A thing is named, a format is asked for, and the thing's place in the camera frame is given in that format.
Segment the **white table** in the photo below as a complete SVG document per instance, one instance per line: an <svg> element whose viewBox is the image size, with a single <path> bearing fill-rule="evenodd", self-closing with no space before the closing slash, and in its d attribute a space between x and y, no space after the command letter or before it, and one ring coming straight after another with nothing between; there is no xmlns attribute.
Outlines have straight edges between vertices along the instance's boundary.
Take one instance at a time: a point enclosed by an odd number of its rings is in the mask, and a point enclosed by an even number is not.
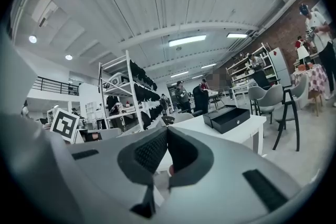
<svg viewBox="0 0 336 224"><path fill-rule="evenodd" d="M235 86L235 87L231 88L233 99L235 100L236 107L238 107L236 94L242 93L243 97L244 97L244 101L245 101L246 100L245 93L248 93L248 89L251 88L252 86L256 86L256 85L257 85L257 83L253 80L253 81L250 81L246 84L243 84L243 85L240 85L240 86Z"/></svg>
<svg viewBox="0 0 336 224"><path fill-rule="evenodd" d="M218 138L226 139L236 143L243 143L250 137L253 137L253 151L262 154L262 144L263 144L263 133L264 133L264 123L266 122L266 117L250 115L250 119L243 122L241 125L235 127L234 129L221 134L210 126L206 125L203 120L203 116L198 116L190 120L183 122L178 122L172 124L171 126L179 127L186 130L191 130L195 132L203 133L204 135L212 135ZM157 171L168 170L173 164L172 157L167 151L162 158Z"/></svg>

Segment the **black slot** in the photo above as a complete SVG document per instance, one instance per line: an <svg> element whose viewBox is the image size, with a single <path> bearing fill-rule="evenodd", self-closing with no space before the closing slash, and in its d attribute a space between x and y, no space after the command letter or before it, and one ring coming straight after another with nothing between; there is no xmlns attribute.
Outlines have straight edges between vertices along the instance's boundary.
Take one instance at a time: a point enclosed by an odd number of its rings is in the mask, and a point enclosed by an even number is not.
<svg viewBox="0 0 336 224"><path fill-rule="evenodd" d="M98 153L99 153L98 150L88 150L88 151L81 151L81 152L73 153L72 156L75 160L78 160L78 159L90 157L92 155L96 155Z"/></svg>
<svg viewBox="0 0 336 224"><path fill-rule="evenodd" d="M243 176L269 212L284 205L288 199L258 170L249 170Z"/></svg>

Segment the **black railing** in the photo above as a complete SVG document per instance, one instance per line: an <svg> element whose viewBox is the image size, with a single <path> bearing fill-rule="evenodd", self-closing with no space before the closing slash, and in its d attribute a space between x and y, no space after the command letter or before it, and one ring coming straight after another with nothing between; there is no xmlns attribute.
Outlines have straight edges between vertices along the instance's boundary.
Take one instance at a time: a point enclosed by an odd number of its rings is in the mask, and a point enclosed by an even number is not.
<svg viewBox="0 0 336 224"><path fill-rule="evenodd" d="M78 86L42 77L37 77L32 89L61 94L79 95Z"/></svg>

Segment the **man in white shirt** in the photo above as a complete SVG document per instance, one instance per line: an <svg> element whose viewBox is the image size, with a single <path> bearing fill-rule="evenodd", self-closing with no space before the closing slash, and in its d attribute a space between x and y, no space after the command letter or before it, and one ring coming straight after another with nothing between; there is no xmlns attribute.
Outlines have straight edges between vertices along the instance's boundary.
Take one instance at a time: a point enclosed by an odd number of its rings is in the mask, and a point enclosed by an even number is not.
<svg viewBox="0 0 336 224"><path fill-rule="evenodd" d="M330 38L330 27L325 18L319 12L311 12L308 6L301 4L299 7L301 14L306 16L307 30L313 30L313 42L319 53L321 63L325 68L329 80L330 96L325 97L326 100L334 96L334 83L332 75L336 80L336 57Z"/></svg>

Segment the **shelving unit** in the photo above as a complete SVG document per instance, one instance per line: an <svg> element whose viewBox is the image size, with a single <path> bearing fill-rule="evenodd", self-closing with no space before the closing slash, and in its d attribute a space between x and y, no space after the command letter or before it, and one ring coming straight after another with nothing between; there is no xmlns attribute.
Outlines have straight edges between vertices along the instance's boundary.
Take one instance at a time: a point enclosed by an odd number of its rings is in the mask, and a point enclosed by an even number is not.
<svg viewBox="0 0 336 224"><path fill-rule="evenodd" d="M266 50L264 44L261 44L261 47L260 47L259 49L257 49L256 51L254 51L253 54L256 55L256 56L258 56L258 54L261 54L261 53L263 53L263 52L265 52L265 51L267 52L267 55L266 55L266 56L261 56L261 58L262 58L263 60L265 60L265 59L268 59L268 58L269 58L269 52ZM239 69L239 70L235 70L235 71L233 70L234 68L237 68L237 67L239 67L240 65L244 65L244 64L246 65L247 62L249 62L248 57L245 57L244 59L240 60L238 63L235 63L235 64L232 65L231 67L226 68L227 73L231 76L232 83L239 83L239 82L243 82L244 80L246 81L251 75L254 74L254 72L253 72L253 73L249 73L249 74L245 74L244 76L241 76L243 72L245 73L246 70L247 70L249 67L252 66L251 64L249 64L249 65L247 65L247 66L244 66L244 67L242 67L242 68ZM270 65L267 65L266 67L264 67L264 70L266 70L266 69L270 69L270 68L272 68L272 70L273 70L273 74L267 75L266 77L267 77L267 78L277 77L277 75L276 75L276 71L275 71L275 69L274 69L274 67L273 67L273 65L272 65L272 62L270 63Z"/></svg>
<svg viewBox="0 0 336 224"><path fill-rule="evenodd" d="M106 113L106 110L103 110L103 118L105 120L106 126L110 128L109 120L116 119L116 118L122 118L122 122L123 122L124 116L136 114L139 120L139 129L140 129L139 131L143 131L141 111L150 115L149 109L156 107L160 102L159 101L142 102L140 105L141 107L139 106L137 96L134 90L134 85L137 84L138 86L143 87L142 84L144 84L144 82L139 80L138 78L133 77L132 71L130 68L130 61L131 59L129 56L129 52L128 50L126 50L125 55L122 57L119 57L105 64L99 63L99 89L101 93L102 106L105 107L104 95L111 95L115 97L132 97L134 108L135 108L135 110L133 111L124 112L124 113L120 113L118 115L113 115L113 116L108 116ZM122 73L124 75L127 75L129 78L129 82L117 86L110 81L111 79L106 80L102 78L102 74L112 77L116 73ZM109 84L111 87L108 89L104 89L103 84L105 83ZM148 89L148 88L145 88L145 89L156 93L155 91L151 89Z"/></svg>

